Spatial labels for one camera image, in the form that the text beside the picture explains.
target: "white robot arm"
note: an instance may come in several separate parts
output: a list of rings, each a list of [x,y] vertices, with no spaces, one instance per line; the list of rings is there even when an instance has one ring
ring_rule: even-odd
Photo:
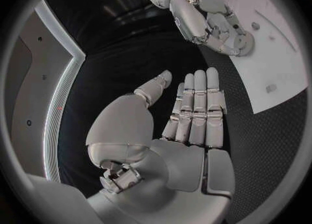
[[[204,45],[221,54],[230,56],[244,56],[250,53],[254,46],[254,38],[246,32],[235,13],[223,0],[151,0],[156,6],[167,9],[173,14],[175,23],[187,41]],[[195,8],[199,6],[203,11],[221,14],[236,30],[238,43],[234,48],[224,44],[226,37],[219,32],[220,26],[207,22],[203,15]]]

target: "white panel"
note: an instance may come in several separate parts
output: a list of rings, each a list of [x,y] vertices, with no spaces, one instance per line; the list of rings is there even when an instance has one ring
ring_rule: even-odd
[[[255,37],[253,53],[231,57],[246,87],[254,113],[279,105],[307,87],[299,45],[283,15],[270,0],[225,0],[242,26]],[[223,22],[220,15],[208,15]],[[260,25],[259,30],[251,27]],[[235,31],[226,42],[233,46]]]

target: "robotic arm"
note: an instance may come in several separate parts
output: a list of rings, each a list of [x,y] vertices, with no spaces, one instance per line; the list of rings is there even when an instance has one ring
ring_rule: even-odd
[[[223,0],[151,0],[156,6],[169,8],[177,27],[184,39],[197,45],[204,45],[221,54],[229,56],[244,56],[254,47],[253,36],[244,30],[235,13]],[[237,32],[234,48],[224,44],[227,36],[220,33],[221,26],[206,21],[196,9],[212,14],[221,14]]]

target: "screw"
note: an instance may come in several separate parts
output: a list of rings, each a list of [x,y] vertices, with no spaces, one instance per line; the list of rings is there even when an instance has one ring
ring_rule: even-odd
[[[256,22],[252,22],[251,23],[251,27],[254,29],[254,30],[259,30],[260,29],[260,25]]]

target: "white light strip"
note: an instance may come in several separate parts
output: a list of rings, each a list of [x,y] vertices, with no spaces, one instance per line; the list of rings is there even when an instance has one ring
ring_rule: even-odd
[[[57,41],[72,55],[49,104],[43,133],[45,176],[48,180],[60,182],[57,159],[59,128],[68,94],[85,60],[85,54],[66,32],[44,0],[37,5],[35,11]]]

